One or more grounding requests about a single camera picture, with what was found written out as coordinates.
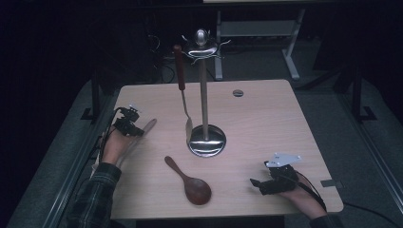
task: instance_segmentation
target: round metal base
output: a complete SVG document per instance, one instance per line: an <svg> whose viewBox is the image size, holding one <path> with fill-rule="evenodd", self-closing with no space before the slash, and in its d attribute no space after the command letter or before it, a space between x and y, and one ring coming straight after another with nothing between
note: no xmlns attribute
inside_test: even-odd
<svg viewBox="0 0 403 228"><path fill-rule="evenodd" d="M200 157L218 155L226 144L224 132L214 125L208 125L208 140L204 139L202 125L192 130L189 146L190 151Z"/></svg>

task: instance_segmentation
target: wooden handle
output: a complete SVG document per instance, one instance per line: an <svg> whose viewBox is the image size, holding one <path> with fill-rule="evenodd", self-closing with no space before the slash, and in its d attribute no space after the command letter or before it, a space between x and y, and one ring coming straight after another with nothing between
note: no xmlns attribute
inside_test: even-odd
<svg viewBox="0 0 403 228"><path fill-rule="evenodd" d="M175 66L178 75L179 90L184 90L184 76L183 76L183 60L182 60L182 48L179 45L174 46L175 54Z"/></svg>
<svg viewBox="0 0 403 228"><path fill-rule="evenodd" d="M179 176L181 176L181 178L183 179L183 181L185 181L186 179L188 179L189 177L187 177L182 170L179 168L179 166L174 162L174 160L169 157L166 156L165 157L165 163L171 167L173 170L175 170L175 172L177 172L179 174Z"/></svg>

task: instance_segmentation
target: wooden table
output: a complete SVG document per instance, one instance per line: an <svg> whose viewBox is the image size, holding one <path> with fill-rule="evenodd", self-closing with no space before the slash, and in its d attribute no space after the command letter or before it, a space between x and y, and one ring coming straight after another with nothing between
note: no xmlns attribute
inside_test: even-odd
<svg viewBox="0 0 403 228"><path fill-rule="evenodd" d="M335 187L322 187L330 174L315 139L285 80L208 83L209 123L227 138L216 157L200 158L185 142L187 117L177 85L131 85L121 90L116 107L136 105L142 112L136 126L157 118L154 128L122 164L114 194L113 219L211 218L297 213L286 199L263 196L249 179L267 181L263 162L276 152L300 155L293 164L317 188L329 212L342 210ZM233 96L235 89L244 92ZM193 125L202 124L200 84L187 84L187 108ZM180 176L164 162L171 156L183 173L205 180L212 199L190 203Z"/></svg>

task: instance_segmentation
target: plaid shirt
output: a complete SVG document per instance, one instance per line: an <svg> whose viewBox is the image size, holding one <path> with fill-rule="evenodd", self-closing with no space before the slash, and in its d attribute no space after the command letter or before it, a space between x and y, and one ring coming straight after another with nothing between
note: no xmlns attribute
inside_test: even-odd
<svg viewBox="0 0 403 228"><path fill-rule="evenodd" d="M100 163L67 216L67 227L109 227L113 192L122 171Z"/></svg>

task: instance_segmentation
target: wooden spoon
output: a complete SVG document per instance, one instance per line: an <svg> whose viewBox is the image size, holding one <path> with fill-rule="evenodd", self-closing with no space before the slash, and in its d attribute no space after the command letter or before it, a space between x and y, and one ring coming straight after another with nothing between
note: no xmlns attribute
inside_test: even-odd
<svg viewBox="0 0 403 228"><path fill-rule="evenodd" d="M211 188L204 180L187 177L169 156L165 157L165 162L181 176L184 184L184 193L190 202L196 205L203 205L210 201Z"/></svg>

